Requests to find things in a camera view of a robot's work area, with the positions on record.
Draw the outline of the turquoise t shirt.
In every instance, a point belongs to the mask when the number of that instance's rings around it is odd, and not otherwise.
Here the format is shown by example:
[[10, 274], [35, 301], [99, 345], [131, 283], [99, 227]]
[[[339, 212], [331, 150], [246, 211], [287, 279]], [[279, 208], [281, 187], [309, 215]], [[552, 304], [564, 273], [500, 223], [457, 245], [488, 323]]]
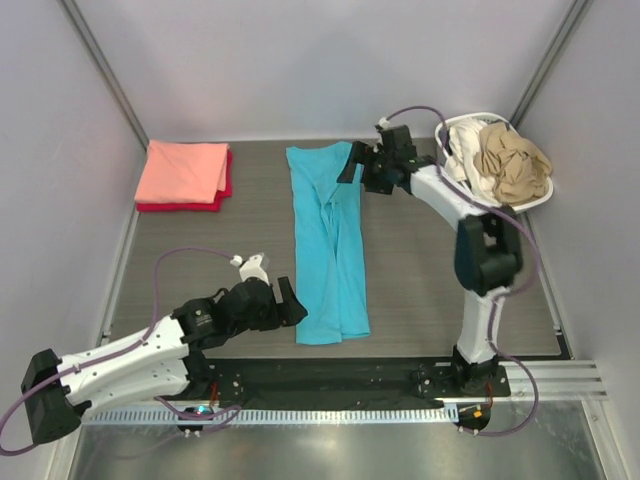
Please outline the turquoise t shirt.
[[329, 345], [370, 335], [361, 232], [362, 168], [340, 183], [351, 145], [289, 147], [294, 211], [296, 294], [308, 315], [301, 345]]

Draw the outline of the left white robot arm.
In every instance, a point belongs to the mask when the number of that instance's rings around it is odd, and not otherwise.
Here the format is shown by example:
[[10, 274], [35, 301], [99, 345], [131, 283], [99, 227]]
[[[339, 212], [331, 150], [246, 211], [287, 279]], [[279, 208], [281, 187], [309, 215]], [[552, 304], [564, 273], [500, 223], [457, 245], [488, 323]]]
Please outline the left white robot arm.
[[77, 354], [35, 354], [21, 385], [33, 443], [59, 440], [86, 419], [140, 400], [204, 398], [214, 382], [206, 350], [246, 331], [295, 326], [307, 316], [288, 278], [278, 286], [275, 292], [249, 278], [187, 301], [150, 330]]

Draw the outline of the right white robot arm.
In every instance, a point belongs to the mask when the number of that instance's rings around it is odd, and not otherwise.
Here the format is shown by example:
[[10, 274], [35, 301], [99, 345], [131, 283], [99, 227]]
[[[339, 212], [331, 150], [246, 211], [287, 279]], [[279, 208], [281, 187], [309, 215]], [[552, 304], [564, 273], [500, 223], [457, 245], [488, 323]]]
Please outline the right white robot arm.
[[509, 207], [471, 198], [433, 156], [420, 156], [405, 125], [378, 129], [375, 144], [354, 141], [337, 181], [357, 179], [367, 192], [398, 187], [424, 202], [455, 234], [454, 273], [465, 291], [462, 329], [451, 357], [450, 380], [465, 396], [489, 392], [498, 376], [495, 337], [506, 296], [523, 267], [520, 234]]

